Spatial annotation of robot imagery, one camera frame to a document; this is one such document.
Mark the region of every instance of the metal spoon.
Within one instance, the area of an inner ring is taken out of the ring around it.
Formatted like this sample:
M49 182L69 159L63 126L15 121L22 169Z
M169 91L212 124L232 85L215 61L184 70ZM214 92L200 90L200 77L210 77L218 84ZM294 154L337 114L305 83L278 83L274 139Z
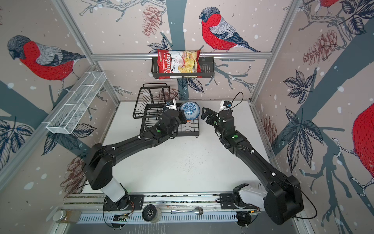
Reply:
M193 212L197 215L202 215L204 213L204 210L200 206L196 207L194 210L171 210L172 214L183 213L183 212Z

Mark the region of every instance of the black metal basket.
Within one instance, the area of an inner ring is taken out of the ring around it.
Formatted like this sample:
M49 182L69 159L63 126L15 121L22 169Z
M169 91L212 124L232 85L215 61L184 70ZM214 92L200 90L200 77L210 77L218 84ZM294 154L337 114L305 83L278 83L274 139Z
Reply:
M182 104L182 102L178 102L177 103L177 107L180 107L180 105ZM150 117L150 118L143 118L143 121L142 121L142 124L141 124L141 127L140 127L140 133L144 132L147 128L150 128L152 126L154 126L157 121L161 120L161 116L162 116L162 110L163 108L161 108L161 112L159 113L160 115L157 116L157 117ZM185 124L180 124L179 127L178 127L178 137L184 137L184 136L196 136L198 137L199 136L199 118L196 118L194 120L191 120L191 121L187 121L187 123Z
M178 76L179 78L192 78L191 76L197 76L197 78L212 78L214 76L214 60L213 57L200 57L199 64L201 72L191 73L159 73L159 65L157 58L152 58L152 74L155 79L159 79L161 76Z
M166 83L145 83L140 88L135 104L134 119L157 118L170 99L170 86Z

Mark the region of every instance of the bird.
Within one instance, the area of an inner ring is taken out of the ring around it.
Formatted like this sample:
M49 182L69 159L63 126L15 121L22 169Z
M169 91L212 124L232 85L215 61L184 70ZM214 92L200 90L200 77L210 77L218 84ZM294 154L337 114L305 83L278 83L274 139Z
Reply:
M314 15L318 16L318 11L321 9L321 6L327 7L327 14L325 15L325 17L329 14L332 14L332 11L329 10L329 7L335 4L337 1L338 0L317 0L317 2L319 2L319 8Z
M17 35L8 41L9 54L13 60L19 60L25 64L35 75L45 80L60 80L62 88L66 90L64 79L73 72L75 63L84 55L65 51L55 46L46 46L30 40L30 38Z
M201 12L199 19L202 20L204 41L213 48L212 52L217 49L228 52L229 49L236 47L244 47L253 52L259 52L250 47L248 42L239 36L236 29L225 21L217 7L210 6L205 8Z
M341 150L355 155L371 174L371 180L365 185L359 183L356 178L351 178L362 188L363 193L359 195L365 197L365 189L374 184L374 103L359 114L353 123L353 150L342 148L336 138L332 139L337 142L339 147L339 153L336 156L340 156Z

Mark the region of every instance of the chip bag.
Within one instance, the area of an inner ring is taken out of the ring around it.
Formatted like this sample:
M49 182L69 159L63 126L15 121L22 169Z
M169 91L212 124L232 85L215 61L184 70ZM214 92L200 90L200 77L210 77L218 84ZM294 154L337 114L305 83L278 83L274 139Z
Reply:
M157 63L159 73L192 73L201 72L197 62L200 56L198 51L166 51L158 50ZM197 76L185 76L186 78L196 78ZM181 76L161 76L159 79L182 78Z

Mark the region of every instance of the blue and white bowl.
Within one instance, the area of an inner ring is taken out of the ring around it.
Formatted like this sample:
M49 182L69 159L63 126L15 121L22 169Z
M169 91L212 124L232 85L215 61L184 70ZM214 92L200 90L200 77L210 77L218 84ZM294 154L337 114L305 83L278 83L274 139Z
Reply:
M198 118L200 114L199 105L191 101L183 103L179 109L184 110L184 115L188 121Z

